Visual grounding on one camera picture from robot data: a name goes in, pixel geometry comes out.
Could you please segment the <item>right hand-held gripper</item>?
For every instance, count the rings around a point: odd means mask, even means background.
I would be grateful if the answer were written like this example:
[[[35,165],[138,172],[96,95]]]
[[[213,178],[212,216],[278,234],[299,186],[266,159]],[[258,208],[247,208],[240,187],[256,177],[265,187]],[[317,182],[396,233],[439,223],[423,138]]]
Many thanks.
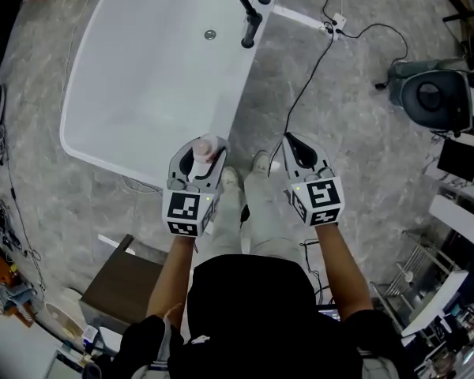
[[[288,203],[309,227],[338,223],[344,210],[340,177],[330,167],[325,149],[299,133],[283,135],[288,175]]]

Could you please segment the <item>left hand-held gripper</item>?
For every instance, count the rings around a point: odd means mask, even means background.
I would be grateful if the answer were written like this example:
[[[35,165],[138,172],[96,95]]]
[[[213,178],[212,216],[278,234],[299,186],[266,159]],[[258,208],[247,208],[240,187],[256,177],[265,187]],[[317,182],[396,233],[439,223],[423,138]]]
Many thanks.
[[[163,191],[162,218],[173,235],[200,237],[219,201],[219,180],[228,155],[228,142],[214,134],[198,138],[198,179],[188,182],[194,165],[193,144],[184,144],[169,163]]]

